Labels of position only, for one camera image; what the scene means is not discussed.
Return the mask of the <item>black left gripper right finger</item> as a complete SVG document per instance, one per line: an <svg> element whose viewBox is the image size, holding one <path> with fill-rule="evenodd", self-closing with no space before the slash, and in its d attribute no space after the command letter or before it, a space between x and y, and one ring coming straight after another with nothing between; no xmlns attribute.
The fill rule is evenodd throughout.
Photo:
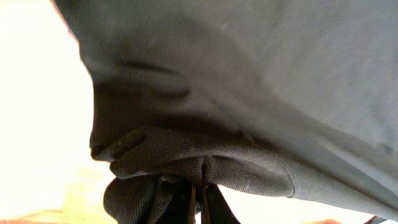
<svg viewBox="0 0 398 224"><path fill-rule="evenodd" d="M201 224L240 224L217 185L202 190Z"/></svg>

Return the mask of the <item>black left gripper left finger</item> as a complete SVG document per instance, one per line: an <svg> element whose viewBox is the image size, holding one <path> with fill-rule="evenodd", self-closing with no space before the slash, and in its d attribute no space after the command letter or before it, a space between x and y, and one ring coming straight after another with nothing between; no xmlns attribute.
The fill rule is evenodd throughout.
<svg viewBox="0 0 398 224"><path fill-rule="evenodd" d="M196 188L189 181L182 180L156 224L195 224L195 206Z"/></svg>

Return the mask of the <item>black polo shirt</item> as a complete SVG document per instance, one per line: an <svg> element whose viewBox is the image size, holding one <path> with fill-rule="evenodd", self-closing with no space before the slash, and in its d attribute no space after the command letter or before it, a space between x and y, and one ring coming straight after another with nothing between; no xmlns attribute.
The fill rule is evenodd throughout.
<svg viewBox="0 0 398 224"><path fill-rule="evenodd" d="M93 82L118 223L182 180L397 220L397 2L56 1Z"/></svg>

